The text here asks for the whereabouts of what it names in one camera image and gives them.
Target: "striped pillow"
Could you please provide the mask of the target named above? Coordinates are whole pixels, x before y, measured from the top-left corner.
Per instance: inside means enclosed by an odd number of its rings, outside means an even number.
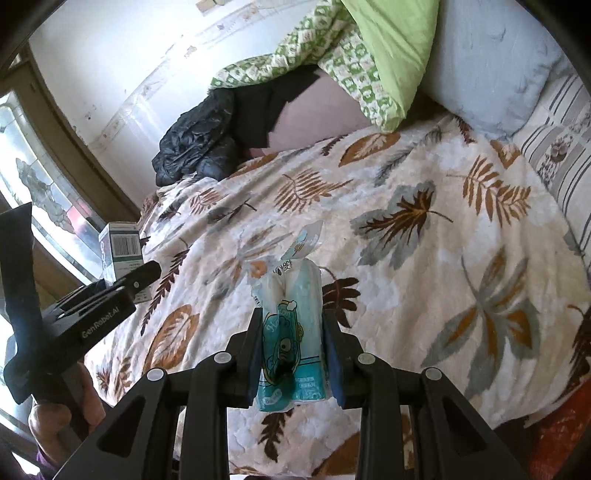
[[[513,142],[562,209],[591,280],[591,98],[580,77],[549,82]]]

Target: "cardboard box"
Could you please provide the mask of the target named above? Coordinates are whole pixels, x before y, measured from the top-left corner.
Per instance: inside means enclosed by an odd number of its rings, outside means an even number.
[[[139,231],[132,222],[110,222],[99,235],[100,256],[103,264],[103,278],[107,285],[144,265]],[[139,292],[134,303],[152,300],[150,289]]]

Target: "mattress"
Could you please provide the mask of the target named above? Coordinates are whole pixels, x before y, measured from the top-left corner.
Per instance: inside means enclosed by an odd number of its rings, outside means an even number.
[[[223,350],[255,306],[249,279],[317,220],[310,259],[324,306],[364,350],[396,368],[437,365],[491,427],[564,400],[591,301],[568,224],[515,145],[491,144],[451,114],[160,189],[142,219],[144,258],[163,269],[153,300],[86,357],[103,399],[116,403],[150,368],[180,371]],[[359,422],[334,399],[278,414],[230,409],[230,472],[326,472]]]

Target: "screw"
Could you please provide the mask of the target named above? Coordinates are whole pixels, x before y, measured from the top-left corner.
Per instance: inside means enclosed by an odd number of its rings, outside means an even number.
[[[357,360],[360,364],[371,365],[375,362],[375,357],[371,353],[360,353]]]
[[[164,370],[162,370],[161,368],[153,368],[152,370],[150,370],[148,372],[148,375],[147,375],[148,380],[150,380],[151,382],[157,382],[163,376],[164,376]]]
[[[219,352],[216,353],[216,356],[213,357],[217,364],[227,364],[230,360],[232,360],[232,355],[228,352]]]
[[[439,370],[438,368],[427,368],[427,371],[425,372],[425,376],[429,379],[429,380],[433,380],[434,382],[436,382],[437,380],[441,380],[441,370]]]

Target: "cartoon character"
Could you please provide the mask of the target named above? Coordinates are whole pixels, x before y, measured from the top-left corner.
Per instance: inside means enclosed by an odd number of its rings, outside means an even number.
[[[263,372],[272,385],[293,374],[300,362],[304,329],[297,321],[296,307],[296,302],[283,300],[277,306],[277,314],[267,314],[263,324]]]

